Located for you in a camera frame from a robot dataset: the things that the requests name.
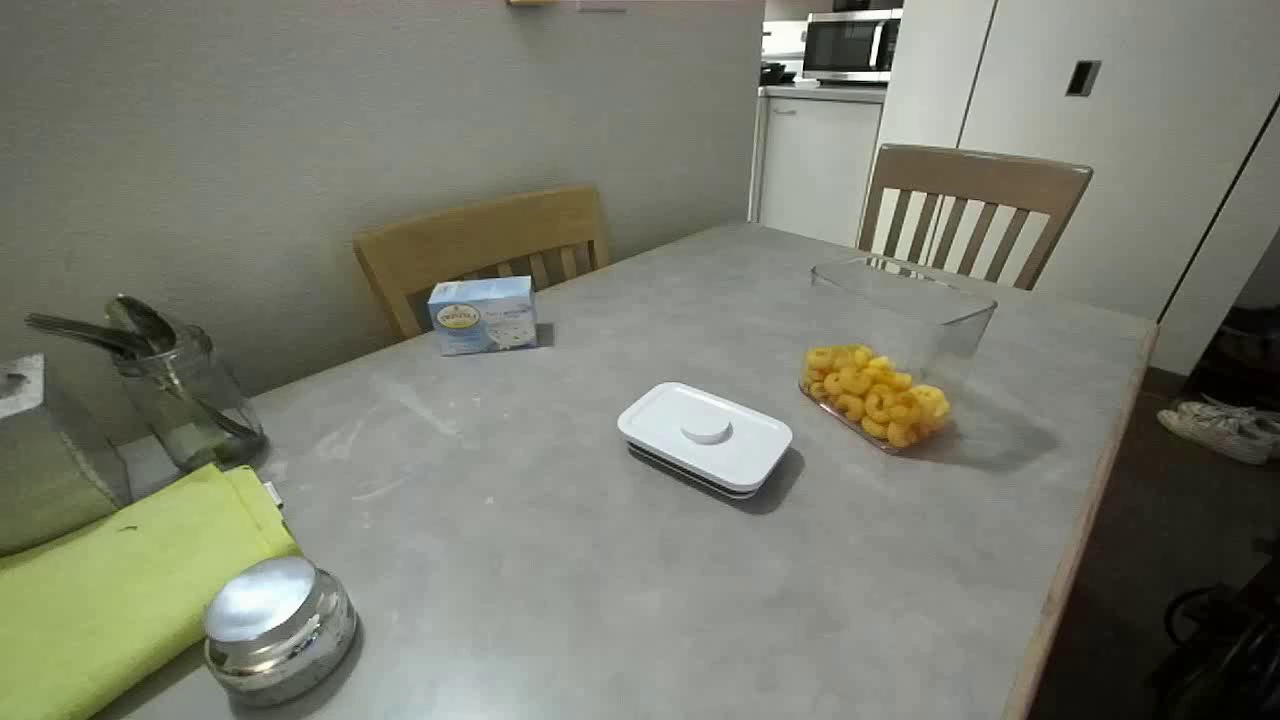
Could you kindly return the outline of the white container lid with button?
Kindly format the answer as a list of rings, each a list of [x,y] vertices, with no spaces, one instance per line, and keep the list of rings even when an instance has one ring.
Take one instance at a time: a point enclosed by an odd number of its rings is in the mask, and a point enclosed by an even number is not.
[[[768,485],[793,447],[785,419],[675,379],[651,384],[632,401],[616,415],[616,433],[634,453],[745,501]]]

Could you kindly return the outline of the clear plastic storage container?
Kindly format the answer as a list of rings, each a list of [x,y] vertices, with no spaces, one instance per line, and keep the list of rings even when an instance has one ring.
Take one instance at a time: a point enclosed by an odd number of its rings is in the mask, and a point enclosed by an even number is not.
[[[955,403],[967,384],[967,363],[994,314],[992,297],[960,287],[941,272],[878,254],[816,263],[806,272],[806,287],[835,310],[835,325],[819,333],[806,349],[872,345],[874,352],[891,356],[909,375],[942,387],[955,419]]]

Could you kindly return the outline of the light blue tea box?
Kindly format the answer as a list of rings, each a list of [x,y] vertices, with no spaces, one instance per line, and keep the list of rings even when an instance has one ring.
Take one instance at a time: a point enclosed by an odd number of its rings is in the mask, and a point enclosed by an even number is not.
[[[529,349],[536,339],[531,281],[442,281],[429,297],[429,325],[448,356]]]

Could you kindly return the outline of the yellow cereal puffs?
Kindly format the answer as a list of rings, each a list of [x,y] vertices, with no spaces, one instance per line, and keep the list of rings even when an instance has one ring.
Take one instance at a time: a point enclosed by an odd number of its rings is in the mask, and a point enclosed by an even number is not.
[[[942,387],[909,375],[872,345],[806,349],[800,393],[891,453],[930,440],[951,419],[951,401]]]

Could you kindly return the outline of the white kitchen cabinet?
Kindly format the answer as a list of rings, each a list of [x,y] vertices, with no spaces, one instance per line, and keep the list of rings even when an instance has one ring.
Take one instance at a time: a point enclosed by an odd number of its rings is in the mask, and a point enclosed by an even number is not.
[[[853,246],[874,141],[874,93],[764,86],[753,214],[780,230]]]

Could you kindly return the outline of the wooden chair at table end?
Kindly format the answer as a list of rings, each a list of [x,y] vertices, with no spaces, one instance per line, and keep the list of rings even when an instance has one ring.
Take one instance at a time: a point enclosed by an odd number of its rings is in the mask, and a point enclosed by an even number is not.
[[[1087,163],[884,142],[855,246],[1032,292],[1087,179]]]

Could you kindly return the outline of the microwave oven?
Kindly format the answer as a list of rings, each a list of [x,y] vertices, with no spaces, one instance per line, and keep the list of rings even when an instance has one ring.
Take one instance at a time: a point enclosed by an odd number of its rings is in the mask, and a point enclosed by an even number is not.
[[[887,80],[903,13],[810,13],[803,28],[803,73],[816,80]]]

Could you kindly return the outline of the shiny metal round tin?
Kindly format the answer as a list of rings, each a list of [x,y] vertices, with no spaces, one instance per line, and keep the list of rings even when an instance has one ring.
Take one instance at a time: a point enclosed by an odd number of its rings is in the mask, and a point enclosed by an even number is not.
[[[357,637],[348,586],[307,556],[274,556],[207,601],[205,667],[234,703],[271,707],[319,686]]]

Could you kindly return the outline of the clear glass utensil jar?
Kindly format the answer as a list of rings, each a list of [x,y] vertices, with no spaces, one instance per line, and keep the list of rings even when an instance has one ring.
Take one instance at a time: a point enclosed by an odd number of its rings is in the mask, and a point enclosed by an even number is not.
[[[120,360],[116,372],[176,468],[256,465],[266,453],[249,394],[220,363],[205,328],[179,325],[167,352]]]

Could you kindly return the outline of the dark metal utensils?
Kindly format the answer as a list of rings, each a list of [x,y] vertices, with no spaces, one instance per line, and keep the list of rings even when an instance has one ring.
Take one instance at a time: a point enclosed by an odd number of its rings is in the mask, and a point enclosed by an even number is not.
[[[95,345],[125,360],[176,349],[176,328],[151,305],[127,292],[109,299],[109,325],[49,314],[49,310],[31,310],[26,325],[49,336]]]

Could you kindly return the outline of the green cloth napkin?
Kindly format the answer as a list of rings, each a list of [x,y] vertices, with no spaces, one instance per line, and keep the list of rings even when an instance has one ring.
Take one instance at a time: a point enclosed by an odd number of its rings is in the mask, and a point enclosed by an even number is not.
[[[207,601],[290,556],[252,468],[201,468],[0,559],[0,720],[89,720],[201,640]]]

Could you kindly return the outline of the white sneaker on floor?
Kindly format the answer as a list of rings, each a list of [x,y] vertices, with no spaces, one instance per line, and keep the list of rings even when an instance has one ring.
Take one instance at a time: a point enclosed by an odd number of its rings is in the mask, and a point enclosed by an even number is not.
[[[1180,401],[1156,411],[1156,419],[1191,444],[1203,444],[1238,465],[1268,465],[1280,456],[1280,419],[1273,411]]]

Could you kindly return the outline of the wooden chair by wall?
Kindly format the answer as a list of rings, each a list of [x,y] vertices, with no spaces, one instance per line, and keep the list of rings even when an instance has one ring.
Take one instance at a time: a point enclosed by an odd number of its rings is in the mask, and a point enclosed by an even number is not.
[[[357,261],[400,339],[430,328],[423,299],[439,281],[529,274],[551,287],[612,261],[612,229],[590,185],[456,203],[375,229]]]

